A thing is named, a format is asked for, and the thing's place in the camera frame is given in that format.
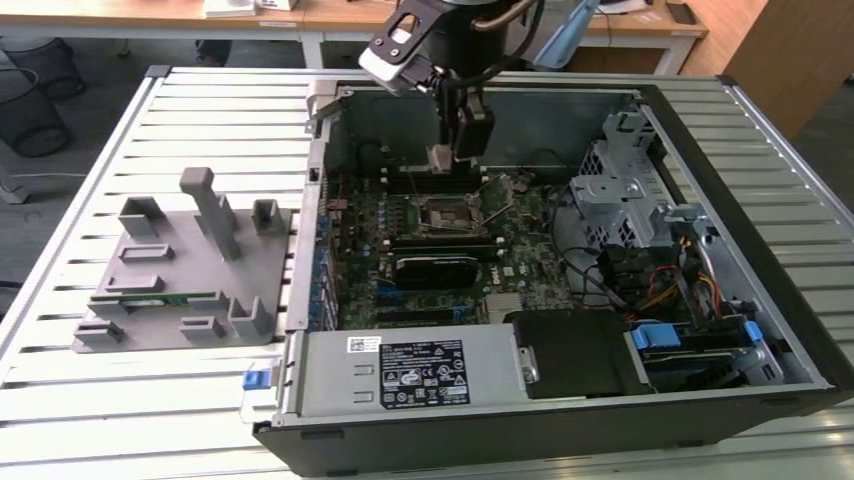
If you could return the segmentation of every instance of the warning label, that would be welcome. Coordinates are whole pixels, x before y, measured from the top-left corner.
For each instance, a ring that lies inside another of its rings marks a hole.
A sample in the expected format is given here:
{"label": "warning label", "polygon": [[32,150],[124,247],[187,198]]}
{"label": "warning label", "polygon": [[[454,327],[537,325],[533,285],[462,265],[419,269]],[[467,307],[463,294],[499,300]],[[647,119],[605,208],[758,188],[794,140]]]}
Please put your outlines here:
{"label": "warning label", "polygon": [[379,345],[386,409],[471,403],[462,340]]}

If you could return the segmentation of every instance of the metal table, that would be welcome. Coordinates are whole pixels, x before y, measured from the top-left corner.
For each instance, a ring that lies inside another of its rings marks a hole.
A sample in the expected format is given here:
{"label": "metal table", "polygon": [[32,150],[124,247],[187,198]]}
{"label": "metal table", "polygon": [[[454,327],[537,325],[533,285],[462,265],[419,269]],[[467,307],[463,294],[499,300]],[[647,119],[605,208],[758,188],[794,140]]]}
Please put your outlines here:
{"label": "metal table", "polygon": [[[582,83],[651,78],[504,76],[523,77]],[[68,344],[116,245],[115,215],[128,195],[154,194],[164,209],[192,209],[178,179],[184,167],[204,165],[218,173],[215,188],[235,208],[271,196],[299,208],[312,141],[303,127],[308,83],[334,78],[362,76],[175,68],[144,79],[0,324],[3,478],[291,478],[238,414],[243,371],[280,355],[282,343],[96,355],[75,354]],[[655,83],[854,358],[851,214],[737,87],[707,78],[657,77]],[[677,183],[687,185],[671,168]],[[299,232],[292,233],[295,247]],[[709,447],[379,477],[850,478],[851,406],[777,420]]]}

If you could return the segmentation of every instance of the blue drive bracket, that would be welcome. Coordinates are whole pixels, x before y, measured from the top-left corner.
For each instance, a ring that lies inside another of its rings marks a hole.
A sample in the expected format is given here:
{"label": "blue drive bracket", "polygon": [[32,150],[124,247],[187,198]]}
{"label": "blue drive bracket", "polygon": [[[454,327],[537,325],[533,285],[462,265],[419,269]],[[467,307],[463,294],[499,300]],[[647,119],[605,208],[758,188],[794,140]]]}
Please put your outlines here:
{"label": "blue drive bracket", "polygon": [[669,323],[647,323],[631,331],[638,350],[678,347],[682,345],[677,328]]}

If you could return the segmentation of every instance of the black mesh basket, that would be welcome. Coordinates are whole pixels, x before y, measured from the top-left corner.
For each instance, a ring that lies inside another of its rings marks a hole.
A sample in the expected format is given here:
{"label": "black mesh basket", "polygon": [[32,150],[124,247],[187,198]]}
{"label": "black mesh basket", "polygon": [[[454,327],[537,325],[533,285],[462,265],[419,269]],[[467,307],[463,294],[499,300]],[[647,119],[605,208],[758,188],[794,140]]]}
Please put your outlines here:
{"label": "black mesh basket", "polygon": [[39,88],[51,100],[79,95],[86,84],[71,59],[71,47],[59,38],[0,38],[0,50],[17,68],[39,75]]}
{"label": "black mesh basket", "polygon": [[37,87],[39,75],[32,70],[0,69],[0,139],[29,158],[49,155],[71,140],[56,108]]}

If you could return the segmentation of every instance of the table leg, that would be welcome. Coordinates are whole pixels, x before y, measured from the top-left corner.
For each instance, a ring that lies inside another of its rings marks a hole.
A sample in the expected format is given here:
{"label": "table leg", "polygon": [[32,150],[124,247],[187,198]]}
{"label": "table leg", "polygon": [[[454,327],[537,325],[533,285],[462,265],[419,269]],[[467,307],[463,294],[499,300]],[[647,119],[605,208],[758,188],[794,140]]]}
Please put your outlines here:
{"label": "table leg", "polygon": [[667,47],[665,55],[662,55],[662,60],[658,62],[658,66],[655,67],[655,75],[679,75],[682,65],[685,64],[685,60],[689,58],[695,41],[697,38],[694,37],[670,38],[670,46]]}
{"label": "table leg", "polygon": [[323,52],[320,45],[323,44],[323,33],[300,32],[299,42],[303,45],[303,56],[306,57],[306,68],[323,68]]}
{"label": "table leg", "polygon": [[0,166],[0,198],[11,205],[21,204],[27,201],[29,193],[21,183],[9,175],[5,168]]}

